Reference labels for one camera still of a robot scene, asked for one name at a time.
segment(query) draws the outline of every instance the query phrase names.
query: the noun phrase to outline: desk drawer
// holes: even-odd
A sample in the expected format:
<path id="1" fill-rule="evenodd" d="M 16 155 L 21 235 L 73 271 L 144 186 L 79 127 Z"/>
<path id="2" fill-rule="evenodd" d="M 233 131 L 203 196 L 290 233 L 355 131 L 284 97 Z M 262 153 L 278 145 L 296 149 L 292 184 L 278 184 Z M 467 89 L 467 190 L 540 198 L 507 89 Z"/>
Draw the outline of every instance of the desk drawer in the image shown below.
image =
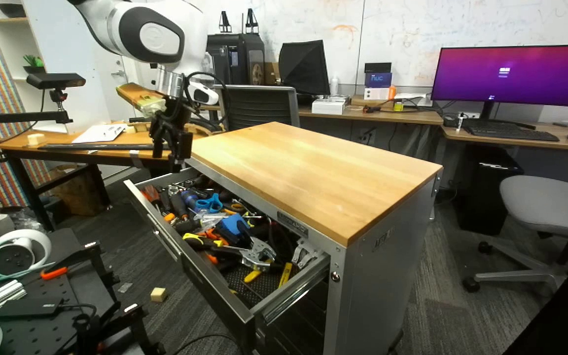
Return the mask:
<path id="1" fill-rule="evenodd" d="M 234 334 L 242 352 L 248 354 L 250 350 L 264 348 L 264 344 L 268 344 L 266 338 L 278 332 L 272 330 L 280 328 L 278 324 L 288 324 L 278 320 L 286 312 L 294 312 L 294 306 L 300 308 L 298 302 L 304 300 L 307 295 L 309 295 L 307 298 L 313 298 L 311 300 L 313 304 L 323 302 L 323 306 L 317 306 L 315 310 L 317 314 L 309 316 L 323 330 L 321 322 L 325 322 L 325 295 L 327 295 L 325 279 L 329 267 L 327 255 L 319 253 L 319 257 L 313 259 L 307 267 L 294 269 L 294 275 L 284 287 L 278 287 L 280 273 L 260 275 L 256 283 L 244 287 L 242 279 L 244 275 L 250 273 L 250 269 L 238 267 L 234 271 L 221 273 L 201 253 L 193 251 L 181 239 L 181 235 L 169 224 L 163 222 L 160 210 L 154 208 L 142 194 L 142 188 L 146 186 L 165 188 L 167 184 L 187 182 L 199 176 L 201 174 L 195 170 L 183 170 L 179 174 L 154 178 L 142 184 L 132 182 L 124 184 L 130 190 L 132 198 L 136 200 L 134 206 L 138 208 L 138 212 L 158 231 L 156 237 L 160 239 L 160 243 L 167 249 L 167 253 L 175 261 L 181 261 L 181 269 L 205 297 L 211 308 L 219 314 L 225 326 Z M 300 237 L 288 233 L 286 239 L 288 243 L 292 243 Z"/>

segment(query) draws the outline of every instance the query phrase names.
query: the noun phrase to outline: power cord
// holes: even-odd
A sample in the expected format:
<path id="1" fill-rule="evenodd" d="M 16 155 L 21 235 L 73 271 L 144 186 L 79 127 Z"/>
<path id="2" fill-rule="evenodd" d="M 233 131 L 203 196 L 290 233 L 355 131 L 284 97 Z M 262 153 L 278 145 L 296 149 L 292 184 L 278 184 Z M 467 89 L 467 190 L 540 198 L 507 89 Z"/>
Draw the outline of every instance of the power cord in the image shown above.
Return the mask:
<path id="1" fill-rule="evenodd" d="M 177 352 L 173 352 L 173 354 L 177 355 L 177 354 L 185 352 L 187 348 L 191 348 L 191 346 L 195 346 L 195 344 L 199 344 L 199 342 L 203 342 L 203 340 L 211 340 L 211 338 L 227 340 L 227 342 L 234 344 L 234 346 L 240 350 L 240 346 L 236 344 L 236 340 L 233 340 L 233 338 L 227 336 L 227 334 L 203 334 L 203 336 L 199 336 L 199 338 L 183 344 L 183 346 L 181 346 Z"/>

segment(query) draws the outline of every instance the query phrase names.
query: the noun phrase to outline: workbench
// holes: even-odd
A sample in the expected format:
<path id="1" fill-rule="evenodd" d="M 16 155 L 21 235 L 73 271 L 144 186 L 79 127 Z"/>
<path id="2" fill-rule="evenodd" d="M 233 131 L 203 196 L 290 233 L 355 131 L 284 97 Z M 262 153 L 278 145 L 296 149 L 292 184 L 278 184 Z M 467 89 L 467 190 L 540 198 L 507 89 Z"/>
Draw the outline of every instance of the workbench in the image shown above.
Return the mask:
<path id="1" fill-rule="evenodd" d="M 242 354 L 319 281 L 327 283 L 323 354 L 380 355 L 394 348 L 432 220 L 438 164 L 268 123 L 197 141 L 187 166 L 181 174 L 207 176 L 321 251 L 284 289 L 244 306 L 138 190 L 183 176 L 126 182 Z"/>

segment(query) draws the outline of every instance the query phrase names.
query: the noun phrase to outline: keyboard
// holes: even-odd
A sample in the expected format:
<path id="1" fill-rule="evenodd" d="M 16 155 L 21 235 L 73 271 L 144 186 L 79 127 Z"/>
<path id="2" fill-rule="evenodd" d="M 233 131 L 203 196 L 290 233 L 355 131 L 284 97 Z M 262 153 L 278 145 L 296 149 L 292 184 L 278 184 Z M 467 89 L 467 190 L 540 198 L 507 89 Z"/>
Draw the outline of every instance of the keyboard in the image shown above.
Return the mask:
<path id="1" fill-rule="evenodd" d="M 511 141 L 540 141 L 540 143 L 560 143 L 558 137 L 542 131 L 532 131 L 526 127 L 517 127 L 509 123 L 465 123 L 461 127 L 473 137 L 491 137 L 491 139 L 511 139 Z"/>

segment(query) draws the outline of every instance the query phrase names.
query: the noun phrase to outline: monitor screen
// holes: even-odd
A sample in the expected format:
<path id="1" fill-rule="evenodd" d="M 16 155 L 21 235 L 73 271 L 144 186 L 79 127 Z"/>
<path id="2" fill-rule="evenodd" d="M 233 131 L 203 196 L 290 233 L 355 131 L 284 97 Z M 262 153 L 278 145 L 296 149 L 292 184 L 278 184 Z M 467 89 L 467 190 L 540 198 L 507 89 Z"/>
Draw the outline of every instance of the monitor screen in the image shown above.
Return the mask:
<path id="1" fill-rule="evenodd" d="M 568 46 L 442 48 L 432 99 L 568 107 Z"/>
<path id="2" fill-rule="evenodd" d="M 321 40 L 282 44 L 278 66 L 282 85 L 294 87 L 298 95 L 329 95 Z"/>

